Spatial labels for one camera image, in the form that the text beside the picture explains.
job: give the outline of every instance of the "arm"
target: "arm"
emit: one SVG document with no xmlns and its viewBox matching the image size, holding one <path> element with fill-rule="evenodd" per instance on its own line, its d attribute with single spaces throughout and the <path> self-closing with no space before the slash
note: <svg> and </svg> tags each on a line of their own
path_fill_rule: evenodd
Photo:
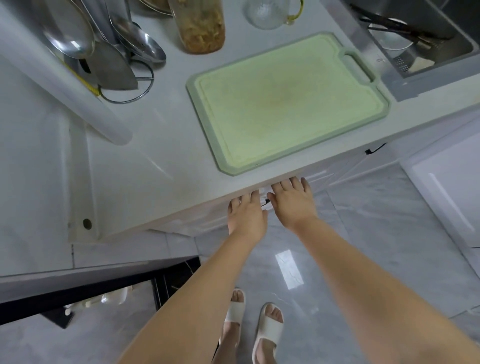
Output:
<svg viewBox="0 0 480 364">
<path fill-rule="evenodd" d="M 272 188 L 279 220 L 317 262 L 372 363 L 480 362 L 480 349 L 452 322 L 317 218 L 305 179 Z"/>
<path fill-rule="evenodd" d="M 228 207 L 230 236 L 148 321 L 119 364 L 207 364 L 212 361 L 241 268 L 265 235 L 258 191 Z"/>
</svg>

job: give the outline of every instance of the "screw hole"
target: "screw hole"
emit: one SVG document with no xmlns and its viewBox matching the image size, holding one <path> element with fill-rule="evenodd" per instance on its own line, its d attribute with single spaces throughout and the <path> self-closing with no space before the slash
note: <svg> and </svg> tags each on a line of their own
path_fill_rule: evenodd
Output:
<svg viewBox="0 0 480 364">
<path fill-rule="evenodd" d="M 92 228 L 92 222 L 90 221 L 90 219 L 86 218 L 84 220 L 84 228 L 87 230 L 90 230 Z"/>
</svg>

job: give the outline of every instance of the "foot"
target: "foot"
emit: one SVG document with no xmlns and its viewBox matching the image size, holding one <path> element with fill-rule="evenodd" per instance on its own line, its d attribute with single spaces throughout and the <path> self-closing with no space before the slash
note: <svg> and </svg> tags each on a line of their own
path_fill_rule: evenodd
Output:
<svg viewBox="0 0 480 364">
<path fill-rule="evenodd" d="M 241 291 L 233 291 L 232 302 L 243 302 L 243 293 Z M 227 335 L 232 335 L 235 338 L 239 337 L 240 324 L 238 322 L 225 321 L 223 324 L 222 339 L 223 341 Z"/>
<path fill-rule="evenodd" d="M 278 308 L 274 308 L 271 304 L 269 304 L 265 308 L 265 316 L 283 323 L 282 312 Z M 258 364 L 275 363 L 275 360 L 273 358 L 273 349 L 275 348 L 275 346 L 276 345 L 273 341 L 267 339 L 260 339 L 256 353 Z"/>
</svg>

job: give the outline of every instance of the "white slide sandal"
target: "white slide sandal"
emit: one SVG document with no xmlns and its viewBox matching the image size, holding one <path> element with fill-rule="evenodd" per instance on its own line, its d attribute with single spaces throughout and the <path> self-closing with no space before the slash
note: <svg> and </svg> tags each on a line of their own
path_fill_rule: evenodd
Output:
<svg viewBox="0 0 480 364">
<path fill-rule="evenodd" d="M 260 317 L 258 319 L 257 337 L 255 339 L 255 344 L 253 345 L 253 352 L 252 352 L 253 364 L 258 364 L 258 360 L 256 359 L 256 356 L 257 356 L 258 344 L 260 343 L 261 339 L 267 339 L 275 343 L 275 348 L 273 349 L 273 357 L 275 358 L 275 352 L 278 347 L 278 343 L 280 342 L 280 338 L 282 337 L 283 323 L 278 322 L 265 315 L 265 309 L 269 304 L 271 304 L 273 308 L 277 308 L 278 310 L 280 310 L 280 307 L 278 307 L 273 302 L 267 302 L 263 305 L 260 311 Z"/>
<path fill-rule="evenodd" d="M 243 302 L 233 302 L 230 301 L 230 306 L 228 307 L 227 316 L 225 317 L 225 322 L 236 322 L 240 325 L 239 328 L 239 338 L 237 340 L 237 346 L 240 343 L 240 335 L 241 335 L 241 322 L 243 320 L 243 314 L 245 313 L 245 306 L 247 304 L 247 297 L 245 296 L 245 292 L 240 288 L 234 288 L 233 292 L 240 291 L 243 294 Z M 221 344 L 222 338 L 218 339 L 218 344 Z"/>
</svg>

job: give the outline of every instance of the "tongs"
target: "tongs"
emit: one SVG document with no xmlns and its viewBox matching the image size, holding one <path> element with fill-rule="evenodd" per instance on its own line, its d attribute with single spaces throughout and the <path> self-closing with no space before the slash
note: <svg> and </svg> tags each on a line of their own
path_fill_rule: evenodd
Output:
<svg viewBox="0 0 480 364">
<path fill-rule="evenodd" d="M 367 29 L 378 30 L 381 32 L 397 33 L 398 35 L 402 36 L 405 39 L 408 39 L 409 41 L 415 44 L 422 42 L 422 43 L 426 43 L 430 47 L 437 47 L 439 43 L 434 42 L 434 40 L 446 41 L 451 39 L 451 38 L 438 36 L 432 32 L 419 29 L 417 27 L 414 27 L 408 24 L 403 24 L 401 22 L 387 18 L 382 15 L 374 14 L 354 4 L 350 4 L 350 8 L 354 12 L 361 15 L 361 18 L 359 18 L 361 22 L 381 25 L 384 27 L 384 28 L 378 28 L 378 27 L 368 26 Z"/>
</svg>

